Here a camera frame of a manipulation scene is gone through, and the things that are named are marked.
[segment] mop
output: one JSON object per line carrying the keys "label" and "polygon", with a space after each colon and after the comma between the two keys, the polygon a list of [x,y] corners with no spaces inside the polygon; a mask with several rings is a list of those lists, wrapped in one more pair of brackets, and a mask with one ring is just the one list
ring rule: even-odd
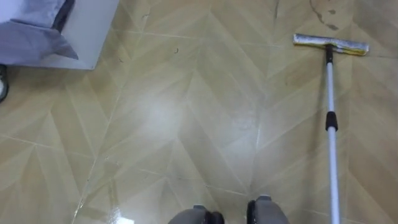
{"label": "mop", "polygon": [[338,169],[336,155],[336,132],[338,130],[335,104],[333,101],[333,51],[350,54],[365,55],[369,45],[362,42],[340,40],[329,37],[294,34],[295,45],[320,47],[326,52],[326,72],[328,85],[328,113],[326,115],[326,130],[329,136],[329,175],[330,175],[330,214],[331,224],[340,224],[340,205],[338,197]]}

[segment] tile grout line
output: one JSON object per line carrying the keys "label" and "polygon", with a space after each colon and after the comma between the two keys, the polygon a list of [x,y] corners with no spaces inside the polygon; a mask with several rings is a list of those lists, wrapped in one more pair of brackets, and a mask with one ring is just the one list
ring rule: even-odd
{"label": "tile grout line", "polygon": [[79,121],[79,127],[81,128],[81,130],[83,131],[83,134],[85,135],[84,136],[84,139],[87,141],[87,143],[88,143],[88,146],[90,147],[90,151],[91,151],[91,153],[93,154],[93,155],[95,155],[95,152],[93,151],[94,150],[94,147],[93,147],[93,143],[88,139],[88,137],[87,136],[89,136],[89,134],[87,134],[87,128],[83,125],[83,119],[82,119],[82,117],[81,117],[81,115],[80,115],[80,113],[77,111],[77,106],[76,106],[76,101],[73,99],[73,97],[71,97],[70,95],[70,92],[71,92],[71,90],[68,90],[68,85],[67,84],[64,84],[64,87],[65,87],[65,94],[67,94],[68,95],[68,98],[70,99],[70,102],[71,102],[71,104],[72,104],[72,109],[73,109],[73,112],[75,112],[75,114],[76,114],[76,117],[77,117],[77,119],[78,119],[78,121]]}
{"label": "tile grout line", "polygon": [[[206,36],[206,32],[207,32],[207,26],[208,26],[208,24],[209,24],[209,22],[210,22],[211,8],[212,8],[212,3],[209,4],[208,14],[207,14],[207,21],[206,21],[205,27],[204,27],[204,29],[203,29],[202,37],[200,38],[200,48],[199,48],[198,53],[197,53],[197,58],[196,58],[196,62],[195,62],[194,68],[192,69],[192,72],[193,72],[193,73],[195,72],[195,70],[196,70],[196,68],[197,68],[197,64],[198,64],[198,59],[199,59],[199,56],[200,56],[200,52],[201,52],[201,49],[203,48],[203,44],[205,43],[205,36]],[[189,101],[188,101],[186,95],[185,95],[185,100],[187,100],[187,107],[190,108],[190,104],[189,104]],[[214,147],[216,147],[216,150],[220,153],[220,150],[218,149],[218,146],[213,142],[213,140],[212,140],[210,137],[208,137],[208,138],[209,138],[209,140],[211,141],[211,143],[214,145]],[[241,182],[241,180],[238,178],[238,176],[236,176],[236,174],[233,172],[233,170],[232,170],[232,168],[230,167],[230,165],[226,162],[226,159],[224,158],[224,155],[222,155],[222,153],[220,153],[220,156],[223,158],[223,160],[224,160],[225,163],[227,164],[227,167],[228,167],[229,171],[231,171],[231,173],[232,173],[232,175],[234,176],[234,178],[236,178],[236,180],[238,180],[238,182],[239,182],[240,185],[243,187],[243,189],[246,191],[246,193],[248,193],[248,192],[247,192],[247,189],[244,187],[244,185],[243,185],[243,183]],[[204,184],[205,186],[209,186],[209,185],[207,185],[206,182],[203,180],[203,177],[202,177],[202,176],[200,176],[200,177],[201,177],[201,179],[202,179],[202,184]]]}
{"label": "tile grout line", "polygon": [[113,108],[113,110],[112,110],[111,116],[109,117],[108,125],[107,125],[107,127],[106,127],[106,129],[105,129],[105,135],[103,136],[103,139],[102,139],[101,144],[99,144],[98,151],[97,151],[97,153],[96,153],[96,155],[95,155],[94,163],[93,163],[93,165],[91,166],[91,170],[90,170],[90,173],[88,174],[85,187],[83,188],[83,191],[81,192],[80,201],[79,201],[79,204],[78,204],[78,206],[77,206],[77,208],[76,208],[76,210],[75,210],[75,213],[73,214],[73,218],[72,218],[71,224],[74,224],[74,222],[75,222],[75,220],[76,220],[77,213],[78,213],[79,209],[81,209],[82,206],[83,206],[83,198],[84,198],[86,192],[88,191],[90,178],[91,178],[91,176],[93,175],[95,165],[96,165],[96,163],[97,163],[97,161],[98,161],[98,158],[100,157],[100,155],[99,155],[99,150],[101,149],[101,146],[102,146],[103,143],[104,143],[106,134],[108,133],[109,125],[111,124],[111,121],[112,121],[114,112],[116,111],[116,108],[117,108],[117,105],[118,105],[118,102],[119,102],[119,99],[120,99],[120,96],[121,96],[121,90],[119,90],[118,92],[119,92],[119,93],[118,93],[118,97],[117,97],[116,102],[115,102],[115,106],[114,106],[114,108]]}
{"label": "tile grout line", "polygon": [[[353,82],[353,64],[351,62],[351,86]],[[347,137],[347,158],[346,158],[346,184],[345,184],[345,198],[344,198],[344,218],[348,218],[348,178],[349,178],[349,155],[351,151],[351,97],[352,97],[352,92],[349,92],[349,97],[348,97],[348,137]]]}
{"label": "tile grout line", "polygon": [[121,30],[121,29],[113,29],[116,32],[127,32],[133,34],[144,34],[144,35],[156,35],[160,37],[176,37],[176,38],[183,38],[183,39],[200,39],[199,37],[186,37],[186,36],[179,36],[179,35],[170,35],[170,34],[156,34],[151,32],[144,32],[144,31],[129,31],[129,30]]}
{"label": "tile grout line", "polygon": [[349,218],[344,218],[344,220],[349,221],[350,223],[355,223],[355,224],[366,224],[366,223],[363,223],[363,222],[358,222],[358,221],[350,220]]}
{"label": "tile grout line", "polygon": [[149,16],[150,16],[150,10],[152,9],[152,6],[151,6],[148,2],[146,2],[146,3],[148,4],[149,9],[148,9],[148,11],[147,11],[147,14],[144,14],[144,15],[143,15],[143,17],[146,17],[146,18],[145,18],[145,21],[144,21],[144,23],[143,23],[143,25],[142,25],[142,29],[140,30],[141,35],[142,35],[142,33],[144,32],[144,30],[145,30],[145,27],[146,27],[146,25],[147,25],[148,18],[149,18]]}
{"label": "tile grout line", "polygon": [[224,191],[224,192],[228,192],[228,193],[231,193],[231,194],[237,194],[237,195],[241,195],[241,196],[248,196],[247,194],[235,192],[235,191],[233,191],[233,190],[222,189],[222,188],[220,188],[220,187],[215,187],[215,186],[212,186],[212,185],[210,185],[210,184],[204,183],[204,185],[205,185],[206,187],[211,188],[211,189],[221,190],[221,191]]}
{"label": "tile grout line", "polygon": [[[139,44],[139,42],[142,40],[142,38],[145,36],[145,35],[154,35],[154,36],[158,36],[158,37],[176,37],[176,38],[184,38],[184,39],[199,39],[199,38],[196,38],[196,37],[183,37],[183,36],[177,36],[177,35],[167,35],[167,34],[154,34],[154,33],[149,33],[149,32],[144,32],[144,29],[145,29],[145,26],[146,26],[146,22],[147,22],[147,20],[145,21],[145,24],[143,25],[143,27],[142,27],[142,29],[141,29],[141,31],[139,31],[139,32],[136,32],[136,31],[124,31],[124,30],[118,30],[118,29],[115,29],[115,31],[122,31],[122,32],[131,32],[131,33],[135,33],[135,34],[140,34],[140,37],[139,37],[139,40],[137,41],[137,44],[136,45],[138,45]],[[171,160],[172,160],[172,155],[170,155],[170,160],[169,160],[169,162],[168,162],[168,164],[167,164],[167,168],[169,167],[169,165],[170,165],[170,163],[171,163]],[[144,172],[150,172],[150,173],[152,173],[152,174],[156,174],[156,175],[161,175],[161,176],[164,176],[165,177],[165,175],[166,174],[158,174],[158,173],[156,173],[156,172],[151,172],[151,171],[149,171],[149,170],[142,170],[142,169],[139,169],[139,170],[141,170],[141,171],[144,171]]]}
{"label": "tile grout line", "polygon": [[176,148],[174,147],[175,146],[175,141],[177,141],[176,139],[178,139],[178,134],[177,134],[177,136],[175,137],[175,139],[173,139],[173,149],[172,149],[172,153],[171,153],[171,155],[170,155],[170,159],[169,159],[169,161],[168,161],[168,163],[167,163],[167,166],[166,166],[166,170],[165,170],[165,173],[164,173],[164,176],[165,177],[168,177],[168,174],[169,174],[169,167],[170,167],[170,165],[171,165],[171,163],[172,163],[172,160],[173,160],[173,156],[174,156],[174,154],[176,153],[175,151],[176,151]]}
{"label": "tile grout line", "polygon": [[324,215],[324,216],[328,216],[328,217],[330,217],[330,215],[329,214],[327,214],[327,213],[323,213],[323,212],[318,212],[318,211],[315,211],[315,210],[311,210],[311,209],[302,209],[303,211],[306,211],[306,212],[311,212],[311,213],[315,213],[315,214],[318,214],[318,215]]}
{"label": "tile grout line", "polygon": [[[327,144],[328,144],[328,140],[326,139],[324,143],[320,144],[320,145],[317,147],[317,149],[321,148],[322,146],[326,146]],[[313,158],[310,157],[310,161],[313,161],[313,160],[316,159],[318,156],[321,156],[321,153],[326,153],[326,152],[324,152],[324,151],[319,151],[319,152],[317,152],[317,153],[316,153],[316,151],[311,152],[309,155],[306,155],[306,156],[303,157],[302,159],[300,159],[300,160],[298,160],[297,162],[291,164],[288,168],[286,168],[286,169],[285,169],[284,171],[282,171],[281,173],[277,174],[273,179],[271,179],[270,182],[268,182],[268,183],[266,183],[266,184],[263,184],[263,185],[261,185],[260,187],[254,189],[254,191],[257,192],[257,191],[259,191],[260,189],[262,189],[262,188],[264,188],[264,187],[270,185],[271,183],[273,183],[273,182],[279,180],[279,178],[280,178],[281,176],[283,176],[284,174],[290,172],[292,169],[294,169],[294,168],[296,168],[297,166],[299,166],[299,165],[302,163],[303,160],[307,159],[308,156],[313,156]],[[329,185],[330,185],[329,183],[325,183],[325,184],[321,185],[320,188],[324,188],[324,187],[327,187],[327,186],[329,186]]]}
{"label": "tile grout line", "polygon": [[180,204],[180,206],[183,208],[184,206],[183,206],[181,200],[178,198],[177,194],[175,193],[173,187],[171,187],[172,185],[170,184],[169,179],[167,177],[164,177],[164,179],[165,179],[165,182],[169,185],[170,190],[173,192],[175,199]]}
{"label": "tile grout line", "polygon": [[[303,88],[301,88],[300,90],[298,90],[298,91],[296,91],[296,92],[304,91],[303,89],[305,89],[305,88],[303,87]],[[342,98],[343,96],[345,96],[345,94],[347,94],[348,92],[349,92],[349,90],[346,90],[346,92],[342,93],[341,95],[335,95],[335,97],[333,98],[333,101],[336,103],[336,101],[340,100],[340,98]],[[293,97],[295,96],[294,93],[291,93],[289,96],[287,96],[287,97],[284,98],[283,100],[289,100],[289,99],[293,98]],[[281,102],[282,102],[282,101],[280,101],[280,102],[278,102],[277,104],[273,105],[272,107],[266,109],[266,111],[272,110],[272,109],[276,108],[278,105],[281,105],[281,104],[282,104]],[[289,132],[290,130],[292,130],[293,128],[295,128],[296,126],[298,126],[302,121],[305,121],[305,120],[311,118],[312,116],[314,116],[314,115],[316,115],[317,113],[319,113],[319,112],[321,112],[322,110],[324,110],[326,107],[327,107],[326,104],[322,104],[320,107],[315,108],[315,111],[312,111],[310,114],[307,113],[307,114],[300,120],[300,122],[295,123],[290,129],[285,130],[285,131],[284,131],[283,133],[281,133],[279,136],[276,136],[276,137],[274,137],[273,139],[268,140],[268,142],[265,143],[265,144],[263,144],[263,145],[261,145],[260,148],[267,147],[270,143],[274,142],[275,140],[278,140],[281,136],[283,136],[284,134],[286,134],[287,132]]]}
{"label": "tile grout line", "polygon": [[74,154],[76,156],[81,156],[81,157],[85,157],[85,158],[89,158],[89,159],[93,158],[92,156],[81,154],[79,152],[68,152],[68,151],[66,151],[64,149],[59,149],[59,148],[52,147],[52,146],[46,146],[46,145],[43,145],[41,143],[37,143],[37,142],[29,141],[29,140],[24,140],[24,139],[19,139],[19,138],[7,136],[7,135],[4,135],[4,134],[0,134],[0,137],[7,138],[7,139],[12,139],[12,140],[15,140],[15,141],[20,141],[20,142],[25,142],[25,143],[29,143],[29,144],[33,144],[34,146],[45,147],[45,148],[50,149],[50,150],[64,152],[65,154]]}
{"label": "tile grout line", "polygon": [[[210,23],[210,14],[211,14],[211,9],[212,9],[212,7],[213,7],[213,4],[210,3],[209,9],[208,9],[208,15],[207,15],[208,18],[207,18],[207,21],[206,21],[206,24],[205,24],[205,27],[204,27],[204,30],[203,30],[202,38],[201,38],[201,40],[200,40],[201,43],[200,43],[200,48],[199,48],[199,51],[198,51],[197,61],[195,62],[195,68],[197,67],[197,63],[198,63],[198,59],[199,59],[199,56],[200,56],[201,49],[203,48],[205,42],[207,41],[206,33],[207,33],[208,24]],[[245,53],[243,50],[241,50],[241,51],[242,51],[243,54],[248,58],[248,56],[246,55],[246,53]],[[217,146],[216,144],[214,144],[214,142],[213,142],[213,140],[212,140],[211,138],[209,138],[209,139],[210,139],[210,141],[212,142],[212,144],[216,147],[216,150],[220,153],[220,150],[218,149],[218,146]],[[229,163],[228,163],[227,160],[225,159],[224,155],[223,155],[222,153],[220,153],[220,156],[224,159],[224,161],[225,161],[225,163],[227,164],[229,170],[231,171],[231,173],[233,174],[233,176],[238,180],[238,182],[241,184],[241,186],[242,186],[243,189],[245,190],[246,194],[248,194],[248,193],[249,193],[249,189],[247,189],[247,188],[245,187],[245,185],[243,184],[243,182],[241,181],[241,179],[238,178],[238,176],[233,172],[232,167],[229,165]]]}
{"label": "tile grout line", "polygon": [[[138,40],[137,40],[136,44],[134,45],[135,48],[138,46],[138,44],[139,44],[139,42],[142,40],[143,36],[144,36],[144,34],[143,34],[143,33],[140,33],[140,36],[138,37]],[[127,56],[130,57],[130,59],[131,59],[130,63],[132,64],[133,61],[135,61],[135,58],[134,58],[134,51],[133,51],[132,55],[130,56],[130,55],[128,54],[128,51],[124,48],[123,45],[122,45],[122,47],[123,47],[123,49],[126,51]],[[131,65],[129,66],[129,68],[128,68],[128,70],[127,70],[127,77],[126,77],[126,79],[125,79],[123,85],[119,88],[119,96],[118,96],[117,101],[116,101],[116,106],[117,106],[117,103],[118,103],[118,101],[119,101],[119,97],[120,97],[120,96],[124,93],[124,91],[125,91],[124,88],[126,87],[126,85],[127,85],[127,80],[129,79],[130,69],[131,69]],[[112,118],[112,117],[113,117],[113,111],[112,111],[111,117],[109,118],[109,121],[111,121],[111,118]]]}
{"label": "tile grout line", "polygon": [[158,176],[164,177],[164,175],[162,175],[160,173],[153,172],[153,171],[150,171],[150,170],[147,170],[147,169],[133,168],[133,166],[128,167],[128,169],[137,169],[138,171],[141,171],[141,172],[147,172],[149,174],[154,174],[154,175],[158,175]]}
{"label": "tile grout line", "polygon": [[260,136],[260,122],[259,122],[259,126],[258,126],[258,128],[257,128],[257,136],[256,136],[256,143],[255,143],[255,146],[254,146],[254,157],[253,157],[253,160],[252,160],[252,164],[251,164],[251,169],[250,169],[250,181],[249,181],[249,188],[248,188],[248,195],[249,195],[249,197],[250,197],[250,195],[251,195],[251,184],[252,184],[252,182],[253,182],[253,177],[254,177],[254,168],[255,168],[255,161],[256,161],[256,156],[257,156],[257,144],[258,144],[258,141],[259,141],[259,136]]}
{"label": "tile grout line", "polygon": [[[188,107],[192,111],[192,115],[195,117],[195,119],[197,119],[195,114],[194,114],[194,112],[193,112],[193,110],[191,109],[191,107],[189,105],[188,105]],[[205,129],[203,128],[203,126],[201,124],[198,124],[198,125],[199,125],[200,128],[202,128],[202,130],[205,133],[206,137],[210,140],[211,144],[214,146],[216,151],[220,154],[220,157],[225,162],[228,171],[230,171],[232,176],[238,181],[240,187],[242,187],[244,189],[245,193],[248,194],[248,190],[245,188],[244,184],[242,183],[242,180],[235,174],[235,172],[233,172],[233,169],[232,169],[231,165],[229,164],[229,162],[227,162],[224,154],[220,152],[219,146],[217,146],[217,144],[214,143],[213,138],[209,137],[209,135],[205,132]]]}
{"label": "tile grout line", "polygon": [[362,184],[359,182],[359,180],[353,176],[353,178],[355,179],[355,182],[358,183],[358,187],[360,188],[360,190],[365,191],[367,193],[367,198],[369,198],[374,204],[376,204],[376,207],[378,209],[380,209],[380,211],[382,212],[383,215],[385,215],[389,221],[391,221],[391,223],[393,223],[394,221],[391,219],[391,217],[386,214],[386,212],[380,207],[380,205],[375,201],[374,197],[372,195],[368,194],[368,191],[364,188],[364,186],[362,186]]}

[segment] wheel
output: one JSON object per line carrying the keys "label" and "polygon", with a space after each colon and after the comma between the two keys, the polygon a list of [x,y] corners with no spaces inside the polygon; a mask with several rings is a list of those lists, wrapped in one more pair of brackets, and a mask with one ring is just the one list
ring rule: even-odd
{"label": "wheel", "polygon": [[256,201],[252,200],[248,203],[248,209],[246,210],[246,221],[247,224],[256,223],[256,219],[254,217],[254,209],[256,207]]}
{"label": "wheel", "polygon": [[6,99],[8,89],[7,67],[5,65],[0,65],[0,103]]}
{"label": "wheel", "polygon": [[224,216],[220,212],[209,212],[203,205],[194,205],[193,209],[204,210],[206,224],[224,224]]}

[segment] herringbone pattern floor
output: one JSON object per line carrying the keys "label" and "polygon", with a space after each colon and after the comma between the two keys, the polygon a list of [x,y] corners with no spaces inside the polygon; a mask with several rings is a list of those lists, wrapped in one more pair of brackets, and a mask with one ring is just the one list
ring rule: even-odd
{"label": "herringbone pattern floor", "polygon": [[121,0],[96,70],[13,68],[0,223],[163,224],[194,204],[245,223],[270,194],[329,223],[323,51],[335,55],[344,224],[398,223],[398,1]]}

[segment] floor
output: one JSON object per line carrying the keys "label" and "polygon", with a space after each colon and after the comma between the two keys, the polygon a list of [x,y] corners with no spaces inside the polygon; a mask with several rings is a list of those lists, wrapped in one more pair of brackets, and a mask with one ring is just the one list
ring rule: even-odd
{"label": "floor", "polygon": [[323,51],[335,55],[344,224],[398,223],[398,1],[121,0],[91,72],[11,68],[0,223],[163,224],[204,204],[229,224],[270,194],[329,223]]}

